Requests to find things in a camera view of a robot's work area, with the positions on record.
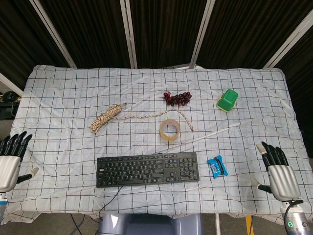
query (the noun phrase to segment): roll of tape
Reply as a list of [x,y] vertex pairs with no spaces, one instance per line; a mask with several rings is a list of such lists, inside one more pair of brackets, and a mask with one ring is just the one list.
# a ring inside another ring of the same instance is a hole
[[[175,128],[176,128],[176,134],[175,135],[173,135],[173,136],[167,136],[166,134],[164,134],[164,132],[163,132],[163,127],[165,126],[165,125],[172,125],[172,126],[174,126]],[[164,122],[162,122],[162,124],[161,124],[161,126],[160,126],[160,135],[161,135],[161,137],[164,139],[164,140],[166,140],[166,141],[174,141],[174,140],[176,140],[177,139],[177,137],[179,136],[179,134],[180,134],[180,124],[177,122],[177,121],[175,121],[175,120],[173,120],[173,119],[167,119],[167,120],[165,120]]]

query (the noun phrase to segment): blue snack bar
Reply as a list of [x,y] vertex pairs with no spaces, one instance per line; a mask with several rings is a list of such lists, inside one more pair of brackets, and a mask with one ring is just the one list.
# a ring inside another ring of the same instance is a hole
[[207,163],[209,164],[213,178],[215,179],[219,175],[228,175],[225,166],[222,161],[222,156],[218,155],[215,158],[212,158],[210,160],[207,160]]

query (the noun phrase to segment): floor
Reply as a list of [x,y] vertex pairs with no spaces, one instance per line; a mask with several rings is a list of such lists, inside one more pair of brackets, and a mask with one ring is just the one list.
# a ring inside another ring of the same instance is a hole
[[[0,92],[9,90],[0,83]],[[0,140],[10,134],[12,121],[0,121]],[[77,224],[82,219],[82,214],[73,215]],[[245,218],[232,218],[227,214],[220,215],[221,234],[222,235],[246,235]],[[203,214],[202,216],[204,235],[215,234],[215,219],[213,214]],[[98,223],[91,220],[89,216],[85,217],[80,230],[83,235],[93,235],[97,231]],[[265,219],[254,217],[253,228],[256,235],[275,234],[285,235],[283,226],[269,222]],[[78,235],[78,231],[74,231],[75,226],[71,220],[70,214],[41,214],[33,223],[8,223],[0,226],[0,235]]]

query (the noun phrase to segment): black keyboard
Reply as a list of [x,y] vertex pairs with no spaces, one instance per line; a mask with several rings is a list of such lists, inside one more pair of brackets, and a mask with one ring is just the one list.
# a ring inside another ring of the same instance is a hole
[[195,152],[97,158],[97,188],[199,181]]

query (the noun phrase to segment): black curtain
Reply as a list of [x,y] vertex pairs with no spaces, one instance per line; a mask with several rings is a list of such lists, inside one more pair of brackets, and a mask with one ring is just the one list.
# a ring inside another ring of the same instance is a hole
[[285,76],[292,105],[310,157],[313,157],[313,27],[275,66]]
[[312,8],[312,0],[216,0],[196,63],[261,69]]
[[68,67],[29,1],[0,2],[0,72],[22,90],[34,66]]
[[118,0],[41,0],[79,68],[130,68]]
[[206,0],[131,0],[138,68],[190,63]]

